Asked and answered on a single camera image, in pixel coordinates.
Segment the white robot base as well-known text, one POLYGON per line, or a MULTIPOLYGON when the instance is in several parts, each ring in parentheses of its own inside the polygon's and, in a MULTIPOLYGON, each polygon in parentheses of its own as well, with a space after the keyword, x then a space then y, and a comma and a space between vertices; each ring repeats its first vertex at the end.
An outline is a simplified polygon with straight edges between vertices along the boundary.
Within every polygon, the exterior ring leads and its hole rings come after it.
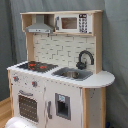
POLYGON ((5 128, 37 128, 37 127, 22 118, 13 117, 8 120, 8 122, 5 125, 5 128))

